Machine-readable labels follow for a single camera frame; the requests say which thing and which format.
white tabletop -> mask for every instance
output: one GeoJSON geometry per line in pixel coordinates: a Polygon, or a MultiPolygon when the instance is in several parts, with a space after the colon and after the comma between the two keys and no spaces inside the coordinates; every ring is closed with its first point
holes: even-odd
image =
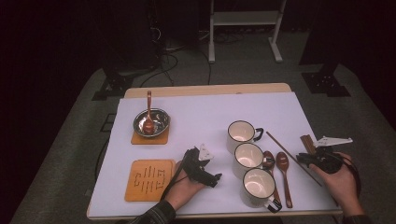
{"type": "MultiPolygon", "coordinates": [[[[205,144],[215,158],[206,166],[210,174],[222,173],[219,183],[201,190],[177,211],[180,217],[285,216],[339,214],[325,187],[321,187],[293,160],[288,180],[293,208],[285,203],[283,178],[275,168],[275,179],[284,205],[277,214],[265,208],[250,208],[239,198],[242,183],[232,172],[233,156],[226,149],[227,128],[235,120],[246,120],[264,128],[292,155],[306,152],[300,139],[315,135],[294,92],[244,93],[197,96],[155,97],[152,107],[165,110],[171,117],[166,145],[132,145],[134,117],[145,110],[146,98],[121,99],[101,172],[96,182],[88,218],[134,217],[155,203],[125,202],[124,195],[133,161],[173,159],[179,161],[187,149],[205,144]]],[[[282,149],[267,135],[256,143],[262,151],[274,155],[282,149]]]]}

white shelf frame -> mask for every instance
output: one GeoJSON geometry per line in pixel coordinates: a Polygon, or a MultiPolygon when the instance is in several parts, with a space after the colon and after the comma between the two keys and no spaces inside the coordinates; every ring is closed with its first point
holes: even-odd
{"type": "Polygon", "coordinates": [[[215,26],[226,25],[275,25],[274,34],[268,38],[271,50],[277,63],[283,62],[279,49],[276,44],[279,34],[279,27],[283,19],[285,5],[287,0],[281,0],[279,11],[237,11],[237,12],[215,12],[214,0],[210,6],[210,31],[209,31],[209,55],[210,63],[215,62],[215,43],[214,31],[215,26]]]}

person's left hand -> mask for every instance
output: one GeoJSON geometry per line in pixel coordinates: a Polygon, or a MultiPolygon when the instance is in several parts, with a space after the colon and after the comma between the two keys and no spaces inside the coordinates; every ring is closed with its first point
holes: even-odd
{"type": "MultiPolygon", "coordinates": [[[[176,169],[180,166],[180,161],[176,164],[176,169]]],[[[205,187],[204,184],[190,181],[184,170],[181,170],[177,177],[177,182],[169,189],[165,196],[168,201],[177,211],[180,207],[186,204],[199,190],[205,187]]]]}

human hand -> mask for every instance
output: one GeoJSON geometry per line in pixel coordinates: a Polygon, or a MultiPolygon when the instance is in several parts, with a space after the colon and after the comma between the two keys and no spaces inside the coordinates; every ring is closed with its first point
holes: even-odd
{"type": "MultiPolygon", "coordinates": [[[[336,153],[349,159],[349,161],[344,160],[344,162],[350,164],[351,157],[349,155],[341,152],[336,153]]],[[[323,179],[330,194],[340,204],[346,217],[364,215],[357,195],[355,178],[345,164],[341,166],[341,169],[337,173],[331,175],[312,163],[309,165],[309,168],[323,179]]]]}
{"type": "MultiPolygon", "coordinates": [[[[180,161],[176,164],[176,169],[180,166],[180,161]]],[[[180,207],[186,204],[199,190],[205,187],[204,184],[191,181],[184,170],[181,170],[177,177],[177,182],[169,189],[165,196],[168,201],[177,211],[180,207]]]]}

white mug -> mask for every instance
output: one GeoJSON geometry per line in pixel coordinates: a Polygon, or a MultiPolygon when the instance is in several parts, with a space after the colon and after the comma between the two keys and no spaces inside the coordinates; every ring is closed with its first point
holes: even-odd
{"type": "Polygon", "coordinates": [[[258,146],[243,143],[235,149],[233,154],[233,173],[242,179],[251,168],[262,167],[263,159],[262,150],[258,146]]]}
{"type": "Polygon", "coordinates": [[[252,168],[243,178],[240,191],[242,202],[249,207],[266,207],[276,213],[282,209],[282,204],[274,197],[275,187],[275,180],[267,171],[252,168]]]}
{"type": "Polygon", "coordinates": [[[228,127],[227,149],[231,154],[242,143],[257,142],[262,138],[263,128],[255,129],[253,125],[244,120],[234,121],[228,127]]]}

